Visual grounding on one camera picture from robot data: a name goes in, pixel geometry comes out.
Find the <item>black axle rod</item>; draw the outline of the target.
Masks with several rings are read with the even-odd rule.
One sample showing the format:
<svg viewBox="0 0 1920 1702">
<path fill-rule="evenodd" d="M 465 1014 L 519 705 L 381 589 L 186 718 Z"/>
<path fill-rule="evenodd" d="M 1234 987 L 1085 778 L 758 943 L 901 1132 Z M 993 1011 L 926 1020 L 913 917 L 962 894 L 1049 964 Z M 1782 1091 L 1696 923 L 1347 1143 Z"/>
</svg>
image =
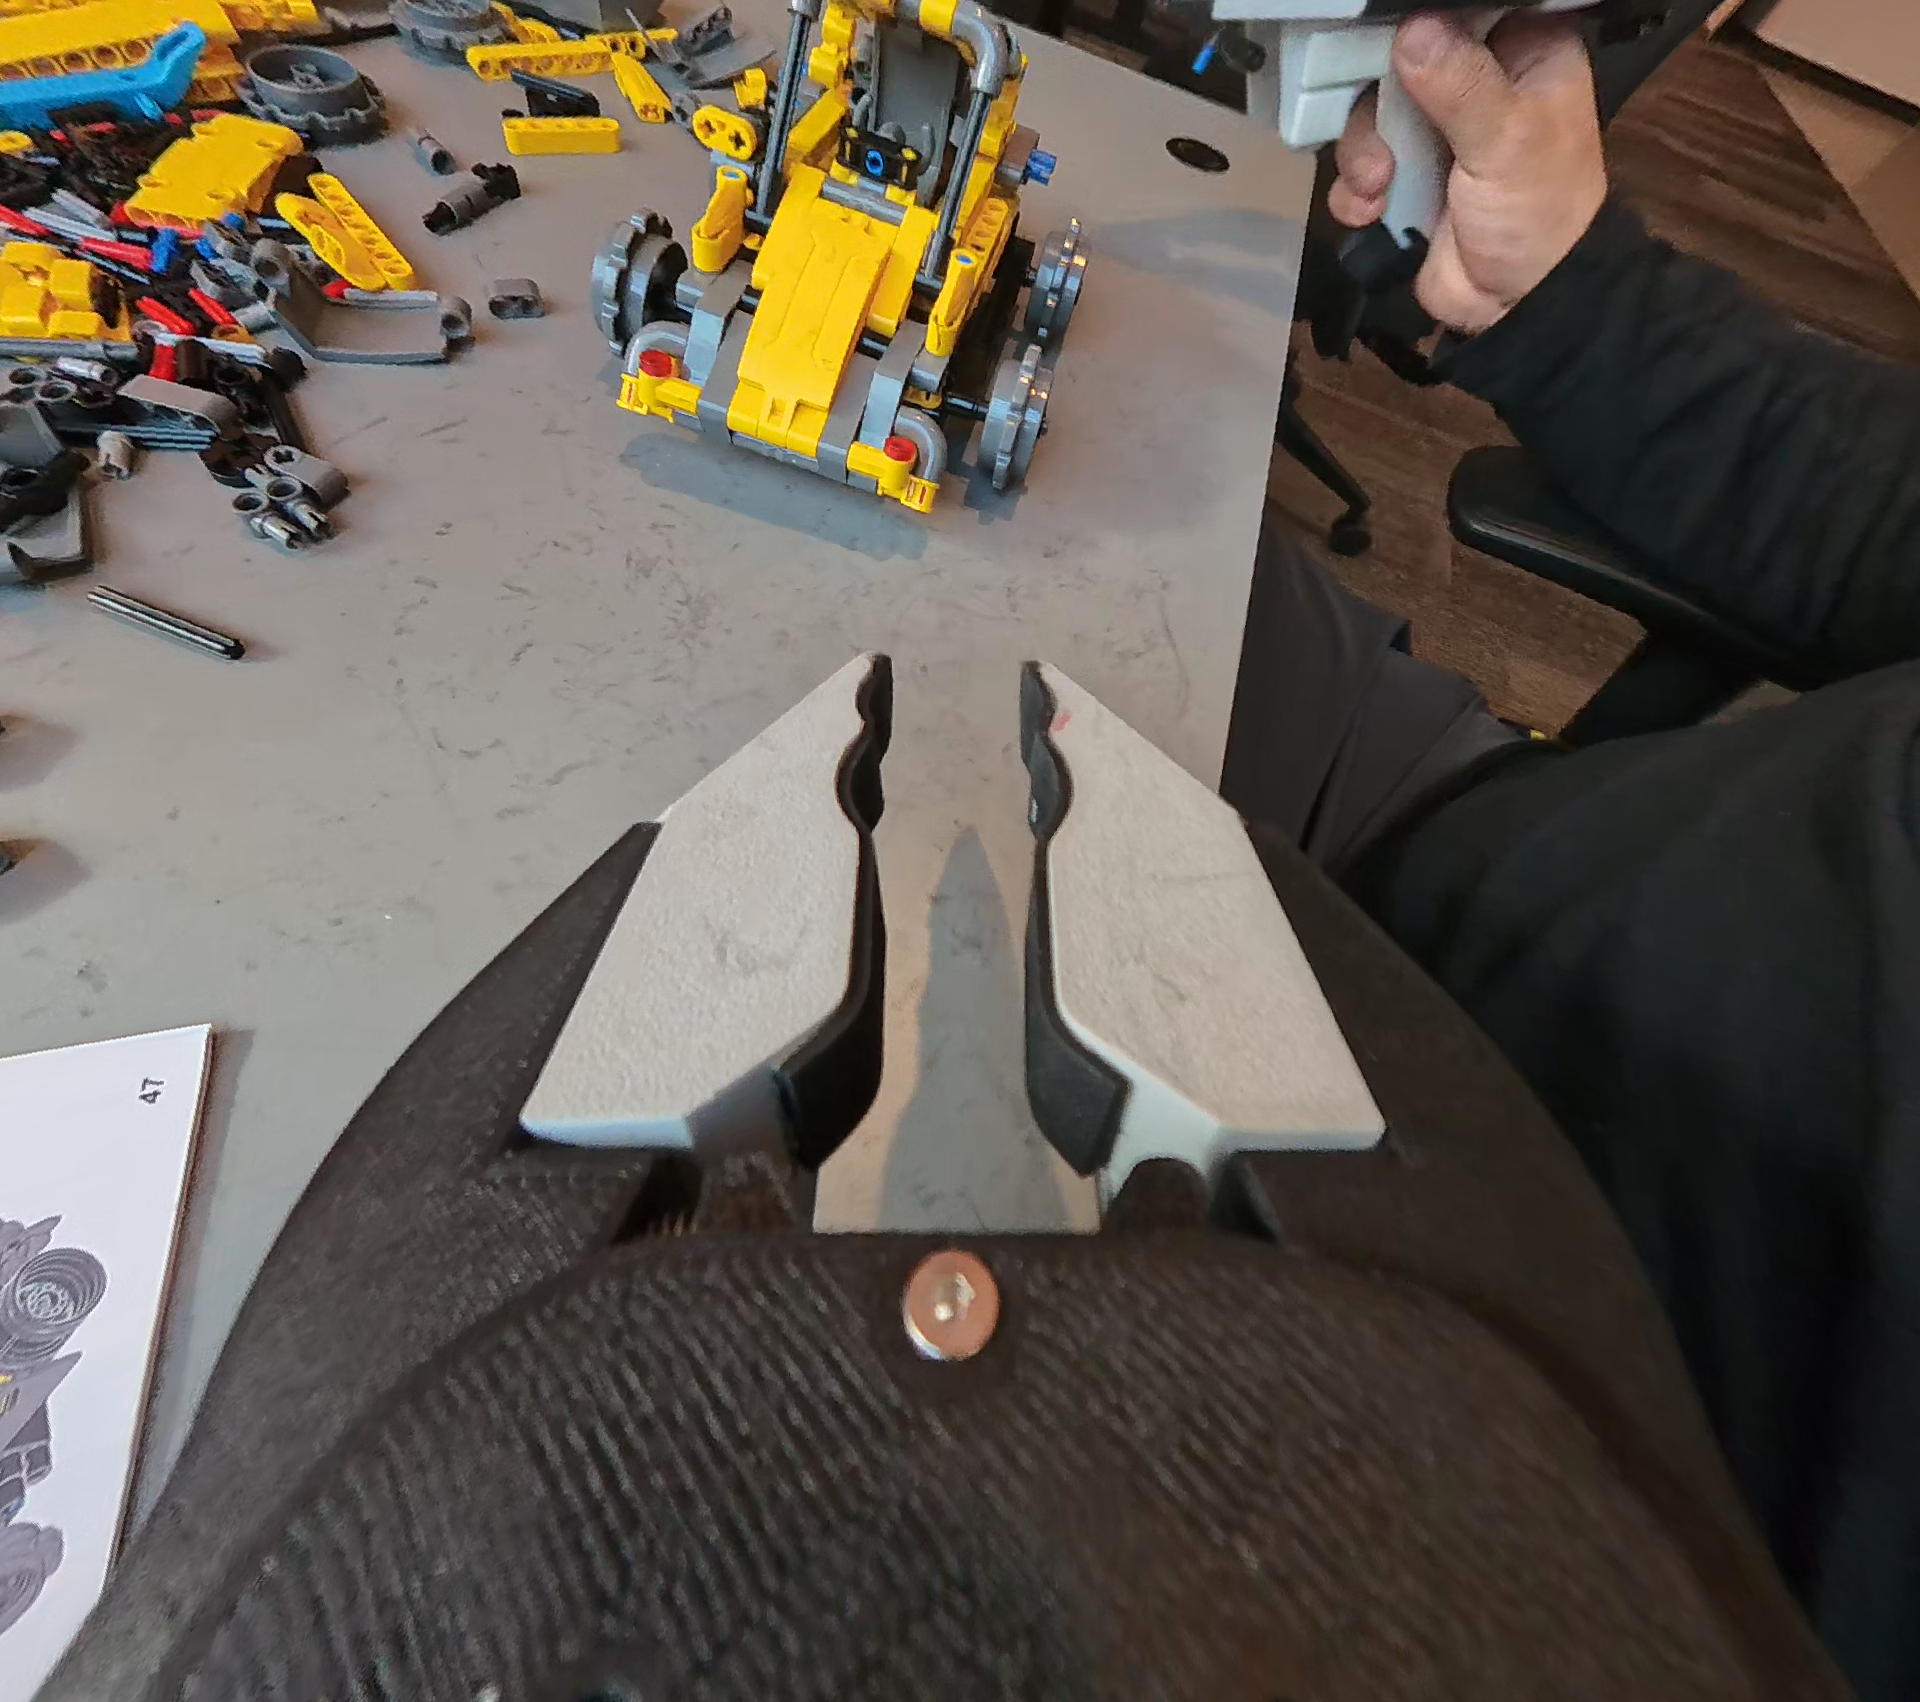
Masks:
<svg viewBox="0 0 1920 1702">
<path fill-rule="evenodd" d="M 151 634 L 159 640 L 222 662 L 240 662 L 247 653 L 247 645 L 241 638 L 209 627 L 177 612 L 161 610 L 120 589 L 95 585 L 87 589 L 86 603 L 118 625 L 140 634 Z"/>
</svg>

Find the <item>person's black clothing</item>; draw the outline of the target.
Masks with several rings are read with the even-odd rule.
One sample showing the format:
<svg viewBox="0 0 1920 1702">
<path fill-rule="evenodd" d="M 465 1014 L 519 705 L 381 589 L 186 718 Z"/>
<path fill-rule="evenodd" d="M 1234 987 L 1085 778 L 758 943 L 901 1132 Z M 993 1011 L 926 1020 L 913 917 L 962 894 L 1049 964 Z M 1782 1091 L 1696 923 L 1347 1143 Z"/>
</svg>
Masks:
<svg viewBox="0 0 1920 1702">
<path fill-rule="evenodd" d="M 1265 526 L 1220 789 L 1525 1077 L 1835 1663 L 1915 1697 L 1915 529 L 1717 585 L 1835 682 L 1561 750 Z"/>
</svg>

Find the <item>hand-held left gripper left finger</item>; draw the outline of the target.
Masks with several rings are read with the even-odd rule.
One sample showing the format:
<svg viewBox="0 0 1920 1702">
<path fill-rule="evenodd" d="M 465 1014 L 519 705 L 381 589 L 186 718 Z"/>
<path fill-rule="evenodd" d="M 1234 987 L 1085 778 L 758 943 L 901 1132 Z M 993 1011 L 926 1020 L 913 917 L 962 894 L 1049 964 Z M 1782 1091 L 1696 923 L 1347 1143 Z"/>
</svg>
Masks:
<svg viewBox="0 0 1920 1702">
<path fill-rule="evenodd" d="M 874 830 L 894 670 L 857 653 L 672 802 L 518 1121 L 815 1169 L 882 1081 Z"/>
</svg>

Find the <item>blue curved panel piece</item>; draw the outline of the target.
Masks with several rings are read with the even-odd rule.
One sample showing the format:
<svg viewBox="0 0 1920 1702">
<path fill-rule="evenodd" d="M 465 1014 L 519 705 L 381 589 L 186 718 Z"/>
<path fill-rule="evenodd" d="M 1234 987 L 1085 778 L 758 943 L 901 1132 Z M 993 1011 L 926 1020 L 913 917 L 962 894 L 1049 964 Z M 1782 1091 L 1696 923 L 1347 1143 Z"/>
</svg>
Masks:
<svg viewBox="0 0 1920 1702">
<path fill-rule="evenodd" d="M 1 127 L 52 129 L 76 110 L 87 121 L 158 121 L 186 100 L 205 45 L 200 26 L 176 23 L 137 61 L 1 82 Z"/>
</svg>

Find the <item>yellow toy vehicle model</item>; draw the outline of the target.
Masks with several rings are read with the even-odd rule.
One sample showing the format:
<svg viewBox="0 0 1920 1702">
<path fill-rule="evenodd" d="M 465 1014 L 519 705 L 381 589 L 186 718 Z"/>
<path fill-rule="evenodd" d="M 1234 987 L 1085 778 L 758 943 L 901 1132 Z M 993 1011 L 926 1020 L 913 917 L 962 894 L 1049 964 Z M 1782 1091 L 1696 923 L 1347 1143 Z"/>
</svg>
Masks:
<svg viewBox="0 0 1920 1702">
<path fill-rule="evenodd" d="M 615 401 L 916 513 L 967 445 L 1019 489 L 1089 260 L 1080 219 L 1022 234 L 1056 167 L 1019 118 L 1030 60 L 977 0 L 785 10 L 688 234 L 639 211 L 593 257 Z"/>
</svg>

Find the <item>cardboard box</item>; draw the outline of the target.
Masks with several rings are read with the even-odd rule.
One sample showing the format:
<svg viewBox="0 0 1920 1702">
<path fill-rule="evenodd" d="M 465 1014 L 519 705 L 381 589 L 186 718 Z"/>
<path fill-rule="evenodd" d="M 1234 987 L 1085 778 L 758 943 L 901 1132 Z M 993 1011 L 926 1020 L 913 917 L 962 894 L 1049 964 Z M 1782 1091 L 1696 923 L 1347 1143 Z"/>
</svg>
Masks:
<svg viewBox="0 0 1920 1702">
<path fill-rule="evenodd" d="M 1720 39 L 1749 50 L 1793 126 L 1918 287 L 1918 0 L 1724 0 Z"/>
</svg>

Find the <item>person's right forearm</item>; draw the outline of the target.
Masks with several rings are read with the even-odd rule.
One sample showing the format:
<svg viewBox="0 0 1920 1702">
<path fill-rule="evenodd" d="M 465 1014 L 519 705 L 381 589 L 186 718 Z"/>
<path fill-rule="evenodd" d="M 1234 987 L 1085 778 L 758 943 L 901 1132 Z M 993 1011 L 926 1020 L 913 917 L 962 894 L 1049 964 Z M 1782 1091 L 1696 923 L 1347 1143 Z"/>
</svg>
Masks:
<svg viewBox="0 0 1920 1702">
<path fill-rule="evenodd" d="M 1838 680 L 1918 660 L 1918 377 L 1812 331 L 1623 202 L 1435 349 L 1634 557 Z"/>
</svg>

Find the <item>black office chair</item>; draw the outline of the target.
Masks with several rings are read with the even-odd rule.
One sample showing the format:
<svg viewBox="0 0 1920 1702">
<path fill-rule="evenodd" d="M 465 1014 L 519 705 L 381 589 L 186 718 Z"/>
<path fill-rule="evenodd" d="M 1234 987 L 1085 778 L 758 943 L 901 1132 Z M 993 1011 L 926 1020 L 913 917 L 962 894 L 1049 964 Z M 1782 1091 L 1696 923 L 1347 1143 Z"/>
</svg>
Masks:
<svg viewBox="0 0 1920 1702">
<path fill-rule="evenodd" d="M 1706 722 L 1829 682 L 1627 554 L 1465 397 L 1288 355 L 1265 513 L 1538 729 Z"/>
</svg>

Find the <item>grey desk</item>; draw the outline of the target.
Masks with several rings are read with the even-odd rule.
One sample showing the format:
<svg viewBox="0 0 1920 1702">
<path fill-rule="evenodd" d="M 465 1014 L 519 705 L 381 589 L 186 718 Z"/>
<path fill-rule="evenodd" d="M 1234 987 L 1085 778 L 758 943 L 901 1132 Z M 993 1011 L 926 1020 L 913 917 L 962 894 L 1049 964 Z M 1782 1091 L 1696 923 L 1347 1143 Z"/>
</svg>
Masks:
<svg viewBox="0 0 1920 1702">
<path fill-rule="evenodd" d="M 706 152 L 523 162 L 437 237 L 393 132 L 339 169 L 420 277 L 484 315 L 444 366 L 324 366 L 307 441 L 350 479 L 283 554 L 201 465 L 98 498 L 93 578 L 235 634 L 238 662 L 116 625 L 86 578 L 3 603 L 3 1055 L 220 1032 L 182 1291 L 136 1508 L 172 1467 L 277 1228 L 420 1029 L 632 823 L 862 650 L 894 662 L 875 856 L 884 1077 L 820 1179 L 822 1228 L 1083 1230 L 1022 1067 L 1033 841 L 1024 660 L 1218 785 L 1311 166 L 1180 88 L 1037 38 L 1019 119 L 1057 167 L 1019 227 L 1089 264 L 1026 486 L 929 513 L 615 407 L 587 299 L 636 210 L 684 234 Z"/>
</svg>

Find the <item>pile of building pieces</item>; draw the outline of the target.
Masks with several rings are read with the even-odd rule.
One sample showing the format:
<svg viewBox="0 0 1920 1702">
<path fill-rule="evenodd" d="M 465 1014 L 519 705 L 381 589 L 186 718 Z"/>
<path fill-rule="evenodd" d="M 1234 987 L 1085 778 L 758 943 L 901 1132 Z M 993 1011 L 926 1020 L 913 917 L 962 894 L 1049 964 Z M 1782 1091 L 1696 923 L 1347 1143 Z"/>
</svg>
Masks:
<svg viewBox="0 0 1920 1702">
<path fill-rule="evenodd" d="M 329 163 L 392 129 L 347 53 L 392 35 L 420 60 L 512 84 L 508 153 L 615 153 L 620 121 L 566 75 L 608 75 L 636 124 L 677 121 L 743 153 L 768 50 L 724 4 L 597 30 L 498 0 L 3 0 L 3 82 L 146 57 L 205 33 L 186 98 L 156 121 L 84 111 L 3 129 L 3 587 L 92 563 L 87 495 L 146 451 L 194 456 L 231 517 L 299 551 L 331 538 L 347 478 L 318 458 L 304 370 L 444 366 L 467 302 L 437 294 Z"/>
</svg>

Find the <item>person's right hand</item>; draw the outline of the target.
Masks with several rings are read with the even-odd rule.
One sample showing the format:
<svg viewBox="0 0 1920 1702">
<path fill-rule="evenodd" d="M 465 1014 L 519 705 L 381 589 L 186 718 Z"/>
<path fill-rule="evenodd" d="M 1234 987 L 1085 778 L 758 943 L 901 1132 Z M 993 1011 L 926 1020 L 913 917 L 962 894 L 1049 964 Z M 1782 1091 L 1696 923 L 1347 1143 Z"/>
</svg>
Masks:
<svg viewBox="0 0 1920 1702">
<path fill-rule="evenodd" d="M 1442 329 L 1479 335 L 1576 247 L 1607 171 L 1592 61 L 1568 15 L 1405 18 L 1391 67 L 1451 153 L 1443 210 L 1412 282 Z"/>
</svg>

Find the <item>building instruction booklet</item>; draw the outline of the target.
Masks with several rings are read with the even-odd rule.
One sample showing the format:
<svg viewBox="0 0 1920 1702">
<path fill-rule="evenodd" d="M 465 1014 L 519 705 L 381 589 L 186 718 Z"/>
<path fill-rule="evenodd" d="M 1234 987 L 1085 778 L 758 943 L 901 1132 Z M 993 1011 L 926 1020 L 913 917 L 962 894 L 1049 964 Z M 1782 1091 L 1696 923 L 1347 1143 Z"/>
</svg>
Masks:
<svg viewBox="0 0 1920 1702">
<path fill-rule="evenodd" d="M 212 1028 L 1 1062 L 1 1695 L 36 1695 L 132 1506 Z"/>
</svg>

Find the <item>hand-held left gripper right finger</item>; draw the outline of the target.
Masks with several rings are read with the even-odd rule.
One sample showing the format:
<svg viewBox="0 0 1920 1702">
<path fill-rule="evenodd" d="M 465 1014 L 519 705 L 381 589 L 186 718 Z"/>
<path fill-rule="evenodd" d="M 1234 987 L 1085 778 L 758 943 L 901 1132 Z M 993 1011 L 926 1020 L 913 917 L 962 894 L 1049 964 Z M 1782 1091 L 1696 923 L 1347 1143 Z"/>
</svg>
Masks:
<svg viewBox="0 0 1920 1702">
<path fill-rule="evenodd" d="M 1166 1163 L 1373 1155 L 1388 1123 L 1246 822 L 1046 660 L 1019 667 L 1024 1091 L 1109 1225 Z"/>
</svg>

